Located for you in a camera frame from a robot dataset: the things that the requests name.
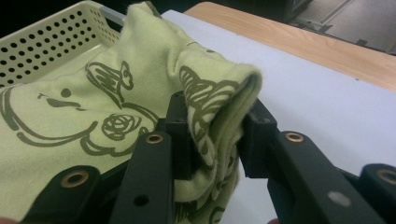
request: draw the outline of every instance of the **wooden surface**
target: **wooden surface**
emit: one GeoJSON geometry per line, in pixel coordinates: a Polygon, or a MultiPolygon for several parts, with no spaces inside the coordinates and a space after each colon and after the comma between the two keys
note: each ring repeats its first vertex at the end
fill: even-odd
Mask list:
{"type": "Polygon", "coordinates": [[[396,57],[204,2],[185,14],[335,71],[396,91],[396,57]]]}

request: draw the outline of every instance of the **white table surface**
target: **white table surface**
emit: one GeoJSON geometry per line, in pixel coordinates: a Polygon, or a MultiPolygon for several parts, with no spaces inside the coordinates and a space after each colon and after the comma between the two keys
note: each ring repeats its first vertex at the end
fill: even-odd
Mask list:
{"type": "MultiPolygon", "coordinates": [[[[187,15],[163,17],[206,48],[262,70],[259,99],[280,131],[310,137],[337,167],[358,175],[369,163],[396,166],[396,93],[311,63],[187,15]]],[[[265,179],[244,178],[221,223],[267,223],[276,217],[265,179]]]]}

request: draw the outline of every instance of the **folded cloth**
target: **folded cloth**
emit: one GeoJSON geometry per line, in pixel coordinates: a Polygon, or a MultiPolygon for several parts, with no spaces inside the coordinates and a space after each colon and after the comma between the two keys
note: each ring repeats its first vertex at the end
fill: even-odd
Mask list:
{"type": "Polygon", "coordinates": [[[175,181],[177,222],[219,222],[238,181],[241,121],[261,84],[255,66],[204,48],[150,2],[128,6],[120,40],[76,73],[0,90],[0,216],[21,220],[64,169],[103,173],[127,161],[184,91],[202,166],[175,181]]]}

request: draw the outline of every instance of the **perforated basket wall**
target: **perforated basket wall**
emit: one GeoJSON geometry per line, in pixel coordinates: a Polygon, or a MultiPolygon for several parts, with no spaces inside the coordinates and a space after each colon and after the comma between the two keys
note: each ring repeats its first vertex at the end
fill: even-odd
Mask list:
{"type": "Polygon", "coordinates": [[[0,39],[0,88],[37,80],[98,45],[113,45],[120,34],[83,1],[0,39]]]}

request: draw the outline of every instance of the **cartoon drawing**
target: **cartoon drawing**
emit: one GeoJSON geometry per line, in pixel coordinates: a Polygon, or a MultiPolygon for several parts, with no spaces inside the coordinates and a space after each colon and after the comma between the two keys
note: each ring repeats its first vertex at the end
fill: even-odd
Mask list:
{"type": "Polygon", "coordinates": [[[220,223],[221,221],[221,217],[224,213],[225,209],[217,206],[213,209],[212,213],[210,214],[209,217],[209,224],[216,224],[216,223],[220,223]]]}
{"type": "MultiPolygon", "coordinates": [[[[89,155],[101,156],[110,155],[113,157],[127,155],[134,149],[134,143],[126,148],[116,148],[113,146],[103,146],[97,143],[92,135],[101,133],[104,138],[114,142],[136,139],[142,133],[153,130],[158,120],[158,116],[149,109],[130,102],[125,102],[122,92],[131,91],[134,87],[133,76],[129,70],[129,64],[122,62],[120,70],[110,68],[102,63],[89,63],[86,66],[87,79],[98,88],[104,91],[111,100],[120,109],[119,112],[107,115],[101,120],[93,120],[91,124],[85,128],[78,128],[79,131],[74,133],[62,133],[61,136],[50,136],[43,134],[42,130],[34,130],[30,127],[28,120],[22,120],[18,111],[12,106],[12,92],[16,87],[9,87],[0,92],[0,112],[7,126],[17,132],[18,138],[25,144],[34,147],[58,147],[74,141],[79,141],[81,148],[89,155]]],[[[58,115],[59,110],[67,110],[67,113],[59,113],[60,115],[71,114],[90,116],[86,108],[80,102],[71,100],[73,98],[73,87],[67,87],[60,90],[59,97],[49,97],[40,92],[36,97],[37,106],[46,107],[46,116],[50,116],[51,112],[58,115]]],[[[76,127],[82,124],[75,121],[76,127]]]]}
{"type": "Polygon", "coordinates": [[[175,202],[175,220],[176,222],[181,221],[183,218],[189,216],[193,212],[197,211],[198,202],[192,201],[187,203],[175,202]]]}
{"type": "Polygon", "coordinates": [[[211,144],[207,134],[209,125],[219,109],[235,93],[238,83],[230,80],[216,83],[200,79],[188,66],[180,68],[180,81],[191,118],[191,134],[206,165],[212,168],[213,158],[208,154],[211,144]]]}

